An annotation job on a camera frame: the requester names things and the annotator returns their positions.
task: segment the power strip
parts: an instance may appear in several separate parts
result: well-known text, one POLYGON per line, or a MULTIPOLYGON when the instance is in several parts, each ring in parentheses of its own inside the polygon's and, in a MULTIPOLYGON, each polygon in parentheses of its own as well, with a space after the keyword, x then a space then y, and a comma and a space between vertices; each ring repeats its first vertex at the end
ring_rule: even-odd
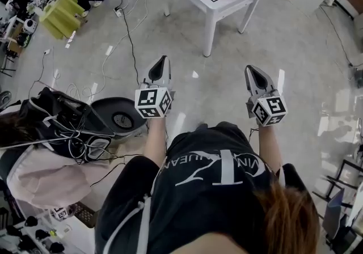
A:
POLYGON ((113 12, 116 14, 117 17, 122 17, 121 9, 116 10, 116 8, 114 8, 113 12))

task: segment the tiled floor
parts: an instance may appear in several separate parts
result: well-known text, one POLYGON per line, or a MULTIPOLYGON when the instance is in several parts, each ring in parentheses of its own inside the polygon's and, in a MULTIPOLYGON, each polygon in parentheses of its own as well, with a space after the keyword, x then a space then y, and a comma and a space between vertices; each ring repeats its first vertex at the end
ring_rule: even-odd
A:
MULTIPOLYGON (((126 12, 135 1, 130 0, 126 12)), ((276 126, 278 141, 284 161, 296 166, 310 190, 321 173, 336 170, 341 160, 352 154, 352 144, 358 141, 357 120, 362 112, 363 92, 348 80, 351 71, 339 39, 320 9, 306 16, 288 0, 260 0, 244 34, 237 32, 237 23, 246 9, 217 24, 212 55, 205 58, 201 49, 204 14, 188 0, 169 2, 171 15, 166 18, 160 0, 147 0, 147 18, 132 33, 132 40, 139 73, 163 54, 171 60, 176 98, 167 118, 170 140, 180 132, 194 129, 201 121, 210 125, 223 120, 233 122, 248 134, 256 125, 247 117, 244 68, 252 64, 269 73, 275 84, 280 76, 289 114, 283 124, 276 126)), ((136 72, 127 37, 104 65, 105 86, 102 74, 108 47, 115 46, 126 34, 123 20, 112 11, 119 3, 120 0, 106 0, 92 10, 88 23, 77 32, 68 49, 66 40, 53 39, 39 26, 16 62, 14 77, 0 76, 2 88, 10 90, 14 100, 27 98, 31 84, 40 76, 43 51, 54 48, 54 59, 52 54, 44 59, 44 83, 62 91, 68 88, 68 92, 74 83, 84 101, 89 101, 90 91, 83 90, 87 87, 100 91, 94 100, 110 96, 133 98, 136 72)), ((354 64, 363 62, 353 22, 339 8, 324 9, 350 60, 354 64)), ((130 29, 145 14, 144 1, 140 0, 127 16, 130 29)), ((35 84, 31 95, 42 87, 35 84)), ((251 142, 258 149, 256 134, 251 142)), ((117 171, 95 187, 90 206, 101 206, 116 176, 117 171)))

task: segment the black t-shirt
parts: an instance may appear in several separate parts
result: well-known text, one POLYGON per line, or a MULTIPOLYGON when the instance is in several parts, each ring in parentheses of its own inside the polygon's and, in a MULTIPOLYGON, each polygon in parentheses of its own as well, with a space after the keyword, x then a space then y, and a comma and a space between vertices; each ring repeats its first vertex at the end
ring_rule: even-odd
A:
MULTIPOLYGON (((264 211, 254 192, 268 190, 277 177, 235 125, 181 134, 167 156, 151 199, 149 254, 170 253, 209 232, 232 237, 249 254, 265 252, 264 211)), ((294 167, 288 164, 284 169, 286 185, 304 191, 294 167)), ((101 211, 103 229, 107 226, 105 208, 101 211)), ((131 228, 137 237, 138 228, 131 228)), ((99 233, 107 240, 109 235, 101 231, 96 229, 96 237, 99 233)), ((102 243, 97 243, 96 238, 96 247, 101 249, 102 243)), ((116 248, 124 249, 121 244, 116 248)))

